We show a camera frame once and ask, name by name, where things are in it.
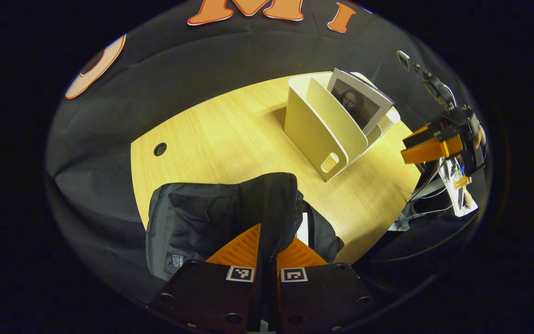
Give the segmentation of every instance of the white cardboard file holder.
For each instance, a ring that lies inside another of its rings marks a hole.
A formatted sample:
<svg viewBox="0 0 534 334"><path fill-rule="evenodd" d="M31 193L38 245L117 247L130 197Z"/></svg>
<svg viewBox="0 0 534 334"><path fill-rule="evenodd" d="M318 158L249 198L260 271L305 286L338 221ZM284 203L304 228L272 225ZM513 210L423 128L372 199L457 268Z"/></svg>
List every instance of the white cardboard file holder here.
<svg viewBox="0 0 534 334"><path fill-rule="evenodd" d="M352 72L366 82L367 78ZM341 173L382 138L399 113L391 108L365 136L327 90L330 73L290 78L284 131L325 181Z"/></svg>

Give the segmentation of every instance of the hand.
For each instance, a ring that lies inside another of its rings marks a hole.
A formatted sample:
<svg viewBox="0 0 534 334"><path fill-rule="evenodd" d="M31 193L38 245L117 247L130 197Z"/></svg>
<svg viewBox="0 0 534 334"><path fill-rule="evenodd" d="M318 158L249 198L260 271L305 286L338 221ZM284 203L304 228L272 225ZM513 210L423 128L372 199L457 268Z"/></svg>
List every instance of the hand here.
<svg viewBox="0 0 534 334"><path fill-rule="evenodd" d="M464 206L471 208L473 206L473 197L467 191L467 188L463 187Z"/></svg>
<svg viewBox="0 0 534 334"><path fill-rule="evenodd" d="M473 138L473 148L477 150L480 143L481 145L485 146L485 131L483 130L481 124L479 125L479 131L477 131L477 136Z"/></svg>

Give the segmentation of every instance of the handle cutout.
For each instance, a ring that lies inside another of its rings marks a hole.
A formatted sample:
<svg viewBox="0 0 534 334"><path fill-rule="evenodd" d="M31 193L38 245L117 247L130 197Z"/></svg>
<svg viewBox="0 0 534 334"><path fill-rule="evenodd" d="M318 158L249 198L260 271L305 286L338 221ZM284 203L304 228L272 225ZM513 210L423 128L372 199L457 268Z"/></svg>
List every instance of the handle cutout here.
<svg viewBox="0 0 534 334"><path fill-rule="evenodd" d="M323 163L320 165L320 169L322 169L325 173L328 173L335 165L339 163L339 157L337 154L331 152L327 158L323 161Z"/></svg>

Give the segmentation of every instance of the cable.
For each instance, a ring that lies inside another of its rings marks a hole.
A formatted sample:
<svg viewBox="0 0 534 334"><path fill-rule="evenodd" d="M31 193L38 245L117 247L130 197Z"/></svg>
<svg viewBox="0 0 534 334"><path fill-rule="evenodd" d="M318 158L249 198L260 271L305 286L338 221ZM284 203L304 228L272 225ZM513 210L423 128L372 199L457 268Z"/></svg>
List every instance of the cable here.
<svg viewBox="0 0 534 334"><path fill-rule="evenodd" d="M442 165L440 165L438 171L440 171L442 169L442 167L445 165L446 163L446 159L445 161L442 163ZM432 173L430 174L430 177L428 178L428 180L426 180L426 183L424 183L422 186L420 186L419 190L414 194L414 195L411 195L411 198L409 199L409 201L407 201L407 203L405 203L406 205L411 203L411 201L413 201L415 199L415 197L422 191L424 190L424 188L430 183L432 182L432 179L436 176L436 173Z"/></svg>
<svg viewBox="0 0 534 334"><path fill-rule="evenodd" d="M431 199L432 197L436 197L437 195L440 195L441 193L445 192L445 190L446 190L446 187L443 188L442 192L439 192L439 193L437 193L435 195L432 195L432 196L418 197L418 199Z"/></svg>
<svg viewBox="0 0 534 334"><path fill-rule="evenodd" d="M428 214L428 213L434 213L434 212L446 211L446 210L450 209L451 207L452 207L452 205L451 205L450 207L447 207L446 209L442 209L442 210L435 210L435 211L428 211L428 212L423 212L423 213L416 213L416 214L413 214L413 215L411 215L411 216L409 216L409 217L405 217L405 216L403 216L402 213L399 213L399 214L400 214L401 216L403 216L403 218L405 218L405 219L409 219L409 218L411 218L411 217L415 217L415 216L417 216L418 214L419 214L419 216L421 217L421 216L424 216L424 215L426 215L426 214Z"/></svg>
<svg viewBox="0 0 534 334"><path fill-rule="evenodd" d="M454 101L454 107L456 108L456 106L458 106L458 104L456 103L456 99L454 98L454 94L452 93L452 90L449 86L447 86L446 84L443 84L445 85L446 89L449 90L449 92L451 93L452 97L453 97L453 101Z"/></svg>
<svg viewBox="0 0 534 334"><path fill-rule="evenodd" d="M425 249L425 250L422 250L422 251L419 251L419 252L416 252L415 254L411 254L411 255L407 255L407 256L404 256L404 257L400 257L400 258L390 258L389 260L371 260L370 262L371 263L385 263L385 262L393 262L393 261L400 261L400 260L407 260L408 258L413 258L414 256L418 256L418 255L421 255L423 254L424 252L428 252L428 251L431 251L433 249L437 249L439 246L451 241L452 239L454 239L456 237L456 235L458 235L459 233L461 233L461 231L464 231L465 228L468 228L469 225L471 225L473 223L473 221L475 220L475 218L477 218L477 214L474 214L468 222L466 222L460 229L458 229L458 231L456 231L455 233L453 233L453 235L447 237L447 239L444 239L443 241L440 241L439 243L437 243L436 245L433 245L432 247L430 247L429 249Z"/></svg>

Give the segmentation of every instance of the orange component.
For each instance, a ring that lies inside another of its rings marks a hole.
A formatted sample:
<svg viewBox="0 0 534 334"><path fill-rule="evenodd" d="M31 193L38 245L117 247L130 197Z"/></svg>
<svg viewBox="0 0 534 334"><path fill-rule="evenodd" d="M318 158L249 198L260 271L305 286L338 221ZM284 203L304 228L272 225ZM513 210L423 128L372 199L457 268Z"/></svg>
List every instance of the orange component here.
<svg viewBox="0 0 534 334"><path fill-rule="evenodd" d="M260 231L261 224L249 228L215 252L206 262L256 269Z"/></svg>
<svg viewBox="0 0 534 334"><path fill-rule="evenodd" d="M407 137L405 137L405 139L409 138L409 137L413 137L414 135L417 135L418 133L422 133L424 131L426 131L428 129L428 126L425 125L423 127L421 127L420 129L417 129L415 132L413 132L411 135L408 135Z"/></svg>
<svg viewBox="0 0 534 334"><path fill-rule="evenodd" d="M198 26L204 23L229 19L234 14L234 11L226 8L226 2L227 0L203 0L199 13L191 17L187 24Z"/></svg>
<svg viewBox="0 0 534 334"><path fill-rule="evenodd" d="M411 148L401 151L405 163L422 163L439 158L448 158L450 155L463 150L460 136L456 135L446 141L431 138Z"/></svg>
<svg viewBox="0 0 534 334"><path fill-rule="evenodd" d="M341 2L337 2L337 7L339 7L339 10L337 10L333 21L327 23L327 27L335 32L347 32L347 23L356 11Z"/></svg>
<svg viewBox="0 0 534 334"><path fill-rule="evenodd" d="M327 264L321 256L310 249L305 243L298 238L294 238L292 244L284 249L284 251L277 254L277 273L283 268L299 268L322 266Z"/></svg>
<svg viewBox="0 0 534 334"><path fill-rule="evenodd" d="M467 184L471 183L470 177L462 177L460 180L456 180L454 182L454 190L457 190L458 188L461 188L462 186L466 186Z"/></svg>
<svg viewBox="0 0 534 334"><path fill-rule="evenodd" d="M272 19L291 19L302 21L303 13L300 11L302 0L273 0L271 7L265 9L263 14Z"/></svg>
<svg viewBox="0 0 534 334"><path fill-rule="evenodd" d="M78 97L83 93L88 87L93 84L106 70L114 63L114 60L117 59L119 53L123 50L125 46L125 37L127 35L121 36L118 40L115 40L102 51L101 58L98 62L89 69L86 73L80 72L78 76L71 83L70 87L65 92L65 98L70 100Z"/></svg>
<svg viewBox="0 0 534 334"><path fill-rule="evenodd" d="M252 16L258 12L269 0L232 0L236 7L246 16Z"/></svg>

